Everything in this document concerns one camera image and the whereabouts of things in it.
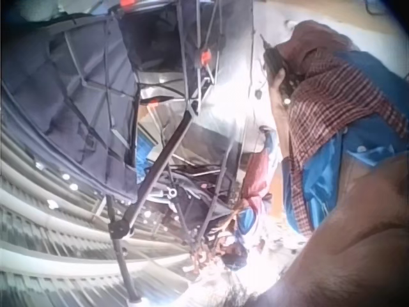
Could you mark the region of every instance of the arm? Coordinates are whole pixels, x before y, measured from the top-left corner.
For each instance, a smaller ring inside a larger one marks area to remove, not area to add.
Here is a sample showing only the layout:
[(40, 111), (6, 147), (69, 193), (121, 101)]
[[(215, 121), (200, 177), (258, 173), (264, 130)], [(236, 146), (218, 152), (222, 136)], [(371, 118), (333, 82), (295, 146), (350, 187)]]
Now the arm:
[(279, 137), (280, 149), (282, 158), (289, 156), (289, 124), (288, 113), (282, 102), (282, 97), (279, 91), (279, 87), (284, 80), (286, 73), (282, 69), (275, 76), (270, 86), (270, 103), (271, 110), (277, 127), (277, 135)]

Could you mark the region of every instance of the metal pole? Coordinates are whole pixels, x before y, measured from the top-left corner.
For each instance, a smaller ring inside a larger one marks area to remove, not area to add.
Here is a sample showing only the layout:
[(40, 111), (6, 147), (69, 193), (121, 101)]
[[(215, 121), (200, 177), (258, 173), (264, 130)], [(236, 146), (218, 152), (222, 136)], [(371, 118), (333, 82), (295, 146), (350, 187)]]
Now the metal pole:
[(220, 0), (216, 0), (213, 7), (212, 16), (210, 17), (209, 26), (207, 27), (206, 39), (204, 40), (204, 49), (207, 48), (207, 45), (209, 43), (210, 32), (212, 32), (213, 22), (215, 19), (216, 9), (218, 7), (219, 1)]
[(185, 32), (183, 29), (183, 12), (181, 10), (181, 2), (182, 0), (179, 0), (178, 4), (176, 5), (176, 14), (177, 14), (177, 19), (178, 19), (178, 29), (179, 29), (179, 37), (180, 37), (181, 66), (183, 70), (183, 81), (185, 82), (185, 101), (187, 105), (189, 103), (190, 95), (189, 95), (189, 86), (187, 84)]
[(189, 110), (186, 110), (179, 126), (176, 128), (174, 134), (167, 142), (166, 146), (159, 154), (158, 159), (153, 163), (153, 166), (151, 167), (145, 180), (142, 182), (138, 190), (138, 200), (127, 208), (121, 220), (112, 224), (115, 239), (121, 239), (126, 236), (129, 229), (131, 229), (131, 227), (134, 225), (135, 220), (141, 211), (144, 202), (146, 201), (146, 198), (148, 197), (149, 193), (151, 193), (153, 186), (156, 184), (160, 174), (162, 174), (173, 152), (182, 141), (187, 129), (192, 123), (192, 120), (192, 114), (189, 112)]
[(220, 167), (220, 173), (219, 173), (219, 175), (217, 177), (216, 189), (215, 189), (215, 194), (214, 194), (213, 199), (212, 199), (212, 203), (210, 205), (210, 208), (209, 208), (209, 211), (207, 213), (206, 219), (204, 220), (203, 225), (200, 227), (199, 234), (197, 235), (196, 248), (199, 247), (199, 245), (201, 243), (201, 240), (202, 240), (202, 237), (205, 234), (206, 228), (209, 225), (210, 219), (212, 218), (213, 211), (216, 208), (217, 198), (219, 197), (220, 188), (222, 187), (224, 174), (225, 174), (226, 169), (227, 169), (226, 164), (228, 162), (229, 153), (231, 151), (231, 148), (233, 147), (234, 140), (235, 140), (235, 134), (232, 133), (228, 149), (226, 150), (226, 153), (224, 153), (224, 156), (223, 156), (223, 161), (222, 161), (222, 165)]
[[(196, 0), (196, 35), (197, 35), (196, 47), (197, 47), (197, 50), (200, 51), (201, 44), (202, 44), (200, 0)], [(201, 105), (202, 105), (201, 64), (199, 64), (199, 67), (197, 68), (197, 104), (199, 105), (197, 110), (200, 111)]]
[[(109, 226), (111, 226), (115, 222), (115, 209), (114, 209), (114, 200), (112, 199), (111, 195), (106, 196), (107, 199), (107, 210), (108, 210), (108, 216), (109, 220), (111, 223)], [(137, 294), (134, 283), (129, 275), (127, 263), (125, 262), (125, 258), (122, 253), (122, 244), (119, 239), (112, 239), (112, 245), (114, 246), (115, 250), (115, 256), (116, 256), (116, 261), (118, 262), (118, 265), (120, 267), (122, 279), (123, 279), (123, 285), (126, 288), (129, 296), (129, 301), (130, 303), (140, 303), (141, 302), (141, 297)]]

